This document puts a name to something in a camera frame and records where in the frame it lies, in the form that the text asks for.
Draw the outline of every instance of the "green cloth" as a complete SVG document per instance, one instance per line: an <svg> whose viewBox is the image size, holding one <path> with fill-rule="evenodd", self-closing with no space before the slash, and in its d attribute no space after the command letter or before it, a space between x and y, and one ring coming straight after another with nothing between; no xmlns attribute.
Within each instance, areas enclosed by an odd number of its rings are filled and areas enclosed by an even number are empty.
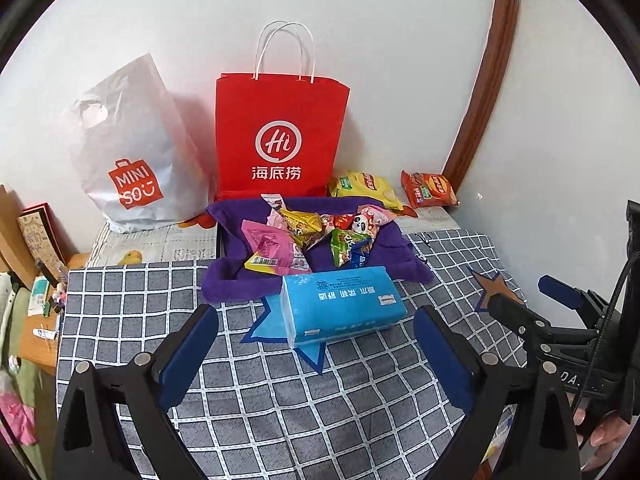
<svg viewBox="0 0 640 480"><path fill-rule="evenodd" d="M22 446L22 448L40 477L45 480L51 478L53 443L56 434L56 378L26 359L21 360L20 371L17 374L13 374L8 366L9 355L18 354L29 296L29 291L21 288L15 297L2 348L2 366L13 378L14 388L22 399L22 403L35 410L38 442L33 446Z"/></svg>

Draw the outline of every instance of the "yellow duck print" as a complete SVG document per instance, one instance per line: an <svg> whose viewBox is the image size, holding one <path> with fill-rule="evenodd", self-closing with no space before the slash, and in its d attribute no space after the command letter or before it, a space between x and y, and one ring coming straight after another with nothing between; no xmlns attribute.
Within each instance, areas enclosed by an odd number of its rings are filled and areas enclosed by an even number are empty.
<svg viewBox="0 0 640 480"><path fill-rule="evenodd" d="M129 251L124 258L118 262L118 265L141 264L142 253L140 251Z"/></svg>

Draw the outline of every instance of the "yellow snack bag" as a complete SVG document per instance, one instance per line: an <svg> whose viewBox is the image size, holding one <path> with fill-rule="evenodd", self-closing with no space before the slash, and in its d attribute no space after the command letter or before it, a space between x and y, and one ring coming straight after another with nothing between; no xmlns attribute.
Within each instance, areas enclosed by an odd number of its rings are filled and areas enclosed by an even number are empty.
<svg viewBox="0 0 640 480"><path fill-rule="evenodd" d="M322 222L318 213L306 213L303 211L289 211L282 208L280 215L289 226L289 231L297 244L305 248L318 233L322 233Z"/></svg>
<svg viewBox="0 0 640 480"><path fill-rule="evenodd" d="M384 178L369 173L348 171L345 175L332 179L329 193L331 196L370 196L380 200L387 209L402 209L402 204L389 183Z"/></svg>

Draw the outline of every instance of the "green candy wrapper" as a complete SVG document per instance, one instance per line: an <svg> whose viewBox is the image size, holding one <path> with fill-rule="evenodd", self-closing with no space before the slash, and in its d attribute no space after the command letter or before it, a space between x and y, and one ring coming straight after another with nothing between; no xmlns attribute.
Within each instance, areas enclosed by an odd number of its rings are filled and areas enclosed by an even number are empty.
<svg viewBox="0 0 640 480"><path fill-rule="evenodd" d="M334 229L331 231L331 252L334 264L341 267L348 263L349 268L362 267L369 257L371 237L351 230Z"/></svg>

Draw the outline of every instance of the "gray grid pattern fabric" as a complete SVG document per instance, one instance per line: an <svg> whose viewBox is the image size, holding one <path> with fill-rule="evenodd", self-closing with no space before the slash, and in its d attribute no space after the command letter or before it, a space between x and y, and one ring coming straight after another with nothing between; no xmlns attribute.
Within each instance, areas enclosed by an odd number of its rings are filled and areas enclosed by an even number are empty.
<svg viewBox="0 0 640 480"><path fill-rule="evenodd" d="M433 304L478 350L523 365L522 342L475 313L471 267L504 275L489 238L463 230L412 234L414 252L436 278L396 282L408 315L379 332L327 346L317 375L286 344L240 339L260 301L217 305L220 333L183 402L168 413L204 473L213 479L404 480L422 478L463 418L415 344L416 308ZM127 363L153 351L200 303L207 261L73 271L58 364L58 409L72 369ZM155 478L126 406L118 413L143 478ZM503 423L511 415L508 408Z"/></svg>

